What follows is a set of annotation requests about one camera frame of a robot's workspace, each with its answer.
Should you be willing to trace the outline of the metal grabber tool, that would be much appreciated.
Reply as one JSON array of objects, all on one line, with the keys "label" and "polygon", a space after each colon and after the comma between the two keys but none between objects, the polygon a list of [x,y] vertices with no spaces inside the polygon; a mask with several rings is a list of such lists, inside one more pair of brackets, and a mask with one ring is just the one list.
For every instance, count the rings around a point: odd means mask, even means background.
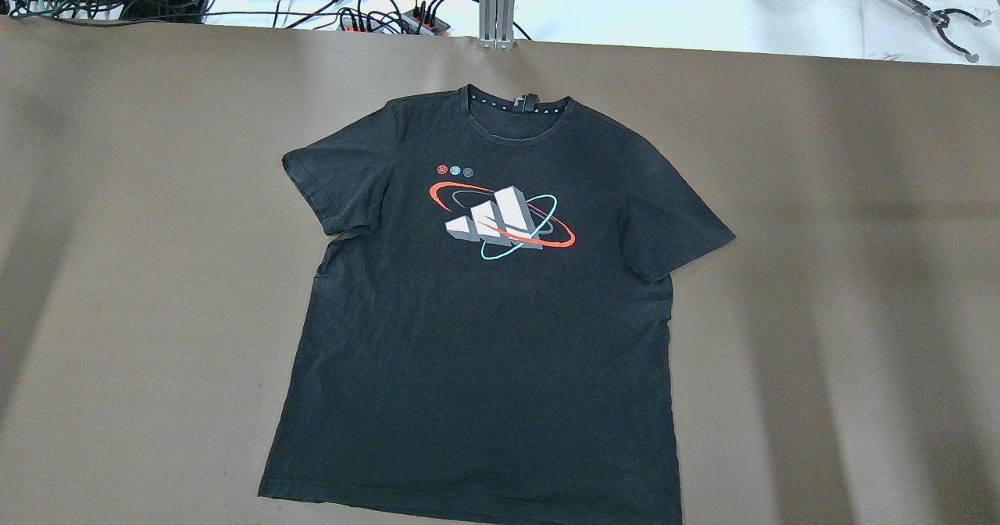
[{"label": "metal grabber tool", "polygon": [[958,8],[942,8],[933,9],[931,5],[925,4],[921,0],[893,0],[899,2],[899,4],[906,6],[907,9],[911,10],[913,15],[921,17],[921,19],[926,19],[933,30],[936,31],[941,41],[944,42],[950,49],[964,56],[968,63],[979,63],[980,56],[974,54],[974,52],[968,51],[967,48],[961,47],[961,45],[956,44],[951,38],[946,34],[947,27],[952,23],[953,16],[963,16],[972,23],[973,27],[978,27],[978,29],[984,29],[989,27],[992,20],[982,20],[975,13],[968,12],[968,10],[958,9]]}]

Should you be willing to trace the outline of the grey power strip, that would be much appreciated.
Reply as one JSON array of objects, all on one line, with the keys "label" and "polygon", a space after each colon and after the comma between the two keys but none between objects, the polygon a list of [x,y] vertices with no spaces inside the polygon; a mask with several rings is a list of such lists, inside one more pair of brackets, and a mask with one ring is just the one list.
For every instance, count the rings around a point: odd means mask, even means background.
[{"label": "grey power strip", "polygon": [[338,13],[333,29],[363,31],[363,33],[408,34],[408,36],[447,36],[452,27],[445,20],[431,16],[414,16],[412,10],[402,15],[397,12],[360,12],[343,9]]}]

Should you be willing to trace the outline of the black graphic t-shirt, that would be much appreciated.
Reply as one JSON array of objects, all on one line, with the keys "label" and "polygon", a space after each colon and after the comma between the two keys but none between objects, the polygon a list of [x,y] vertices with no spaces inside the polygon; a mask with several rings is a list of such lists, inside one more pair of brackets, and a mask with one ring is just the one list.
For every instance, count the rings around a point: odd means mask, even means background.
[{"label": "black graphic t-shirt", "polygon": [[682,522],[671,275],[734,233],[650,141],[465,86],[281,162],[330,241],[259,496]]}]

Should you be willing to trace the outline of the aluminium frame post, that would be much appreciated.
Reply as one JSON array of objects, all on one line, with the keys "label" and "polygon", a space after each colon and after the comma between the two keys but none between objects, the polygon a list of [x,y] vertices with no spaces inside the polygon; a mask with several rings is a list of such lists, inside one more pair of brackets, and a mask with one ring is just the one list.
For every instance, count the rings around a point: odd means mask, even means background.
[{"label": "aluminium frame post", "polygon": [[513,13],[515,0],[480,0],[479,1],[479,36],[480,47],[489,49],[512,49]]}]

